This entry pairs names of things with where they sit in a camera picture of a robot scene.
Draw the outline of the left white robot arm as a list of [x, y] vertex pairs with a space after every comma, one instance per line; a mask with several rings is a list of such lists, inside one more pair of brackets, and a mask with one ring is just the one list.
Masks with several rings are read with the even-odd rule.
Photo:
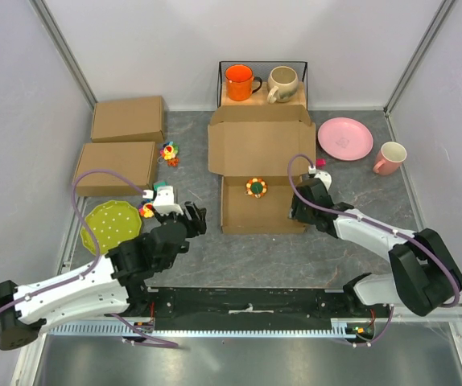
[[160, 216], [159, 226], [121, 242], [97, 261], [30, 285], [1, 282], [0, 350], [24, 347], [82, 318], [144, 315], [150, 307], [145, 281], [170, 269], [188, 252], [189, 239], [206, 230], [205, 208], [186, 202], [181, 213]]

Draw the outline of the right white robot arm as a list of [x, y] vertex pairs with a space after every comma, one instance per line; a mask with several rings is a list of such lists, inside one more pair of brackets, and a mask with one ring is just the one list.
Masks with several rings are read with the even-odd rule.
[[289, 217], [384, 258], [389, 274], [364, 273], [344, 286], [344, 311], [354, 317], [371, 306], [401, 302], [418, 316], [452, 308], [460, 301], [462, 273], [440, 235], [414, 232], [379, 222], [347, 203], [333, 203], [317, 178], [292, 184]]

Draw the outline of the orange flower plush keychain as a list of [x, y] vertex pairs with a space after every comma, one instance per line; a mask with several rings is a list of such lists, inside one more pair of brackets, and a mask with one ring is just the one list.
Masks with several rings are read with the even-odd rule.
[[251, 178], [245, 185], [245, 194], [256, 199], [262, 198], [267, 190], [268, 186], [261, 178]]

